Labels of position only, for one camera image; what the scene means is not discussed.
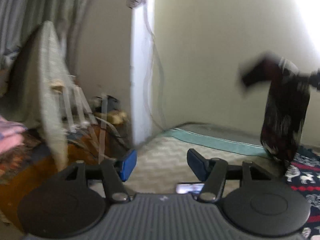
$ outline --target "blanket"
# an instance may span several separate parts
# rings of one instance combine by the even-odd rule
[[[303,236],[311,240],[320,239],[320,157],[311,149],[299,147],[285,179],[311,206],[309,219],[302,231]]]
[[[25,131],[20,136],[23,139],[22,145],[0,155],[0,185],[7,184],[29,165],[32,150],[41,143],[30,131]]]

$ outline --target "smartphone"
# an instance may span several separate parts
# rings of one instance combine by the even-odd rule
[[[178,194],[187,194],[192,193],[198,195],[202,190],[204,183],[201,182],[184,182],[178,183],[176,186],[176,193]]]

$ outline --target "black plastic device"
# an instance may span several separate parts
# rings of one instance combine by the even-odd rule
[[[228,165],[190,149],[188,164],[204,186],[191,194],[130,197],[113,163],[74,164],[33,190],[20,203],[25,240],[303,239],[310,206],[255,163]],[[87,187],[101,179],[106,198]],[[226,179],[240,188],[222,198]]]

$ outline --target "blue clip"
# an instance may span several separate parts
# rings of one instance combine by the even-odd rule
[[[122,161],[120,171],[118,171],[118,175],[121,181],[125,182],[129,179],[136,164],[137,164],[137,151],[132,150],[127,156],[127,158]]]

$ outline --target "gray fabric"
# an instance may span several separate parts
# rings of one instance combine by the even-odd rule
[[[28,39],[46,20],[52,21],[66,54],[67,36],[75,18],[77,0],[0,0],[0,62]]]
[[[58,94],[52,90],[56,81],[69,91],[73,88],[54,25],[46,21],[32,33],[13,65],[8,92],[0,98],[0,115],[39,129],[61,170],[67,164],[67,141]]]

